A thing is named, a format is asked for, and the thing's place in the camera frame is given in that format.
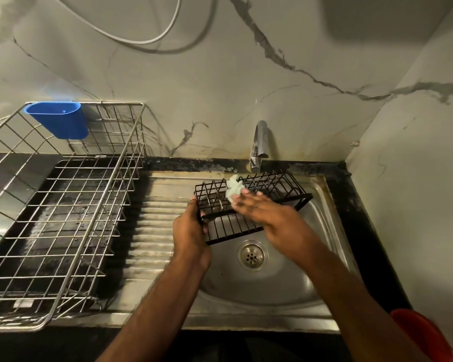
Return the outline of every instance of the kitchen sink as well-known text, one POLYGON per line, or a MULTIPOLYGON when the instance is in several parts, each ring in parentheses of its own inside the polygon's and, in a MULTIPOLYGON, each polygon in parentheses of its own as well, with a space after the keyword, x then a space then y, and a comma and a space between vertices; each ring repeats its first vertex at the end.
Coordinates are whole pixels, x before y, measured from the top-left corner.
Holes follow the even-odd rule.
MULTIPOLYGON (((141 175, 144 199, 140 199, 135 226, 129 240, 119 239, 125 242, 120 289, 107 310, 53 324, 122 326, 168 264, 173 252, 172 222, 184 212, 195 185, 231 176, 219 172, 141 175)), ((299 211, 302 218, 358 275, 324 178, 296 176, 296 180, 314 196, 299 211)), ((263 231, 211 245, 211 252, 211 267, 183 328, 338 333, 337 323, 308 276, 280 254, 263 231)))

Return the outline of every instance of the sink drain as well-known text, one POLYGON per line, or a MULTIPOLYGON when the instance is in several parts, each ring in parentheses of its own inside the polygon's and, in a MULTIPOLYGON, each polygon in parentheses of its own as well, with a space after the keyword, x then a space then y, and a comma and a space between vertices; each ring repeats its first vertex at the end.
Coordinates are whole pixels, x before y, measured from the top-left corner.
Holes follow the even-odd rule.
POLYGON ((255 244, 244 245, 239 251, 238 257, 245 267, 251 269, 259 268, 265 260, 265 254, 262 248, 255 244))

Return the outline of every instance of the blue utensil holder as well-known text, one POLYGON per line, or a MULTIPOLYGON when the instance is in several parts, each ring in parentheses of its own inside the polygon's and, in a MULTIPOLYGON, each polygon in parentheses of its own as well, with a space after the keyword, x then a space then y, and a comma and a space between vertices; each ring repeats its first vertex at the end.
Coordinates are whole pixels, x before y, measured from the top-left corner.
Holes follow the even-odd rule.
POLYGON ((30 114, 58 139, 84 139, 89 134, 81 104, 66 101, 41 101, 27 105, 30 114))

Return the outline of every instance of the faucet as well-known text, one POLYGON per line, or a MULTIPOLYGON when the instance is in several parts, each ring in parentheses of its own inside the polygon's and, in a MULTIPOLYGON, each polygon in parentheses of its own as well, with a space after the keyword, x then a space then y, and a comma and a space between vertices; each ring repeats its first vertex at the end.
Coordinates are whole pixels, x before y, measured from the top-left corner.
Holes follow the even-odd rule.
POLYGON ((254 145, 250 153, 249 171, 252 173, 260 172, 262 159, 268 159, 267 148, 269 146, 269 133, 266 121, 259 121, 255 128, 254 145))

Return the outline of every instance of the white cable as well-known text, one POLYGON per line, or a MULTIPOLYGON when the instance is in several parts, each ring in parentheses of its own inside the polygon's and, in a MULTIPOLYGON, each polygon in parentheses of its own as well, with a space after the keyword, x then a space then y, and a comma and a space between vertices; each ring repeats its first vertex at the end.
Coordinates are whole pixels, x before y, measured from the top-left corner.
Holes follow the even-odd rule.
POLYGON ((61 4, 63 7, 65 7, 67 10, 69 10, 72 14, 74 14, 77 18, 82 20, 84 23, 89 25, 92 29, 95 29, 99 33, 108 36, 111 39, 114 39, 118 42, 124 42, 124 43, 129 43, 129 44, 151 44, 154 42, 159 41, 160 39, 163 39, 165 35, 169 33, 171 28, 173 28, 174 23, 176 22, 176 19, 178 18, 178 14, 180 13, 180 6, 181 6, 181 0, 178 0, 178 3, 176 4, 176 10, 174 11, 173 18, 171 19, 171 22, 169 23, 168 27, 161 33, 159 36, 150 39, 150 40, 129 40, 129 39, 124 39, 120 38, 118 36, 114 36, 112 34, 109 34, 108 32, 105 32, 104 30, 98 28, 97 26, 91 24, 89 21, 87 21, 84 17, 80 16, 77 12, 73 11, 64 1, 62 0, 57 0, 59 4, 61 4))

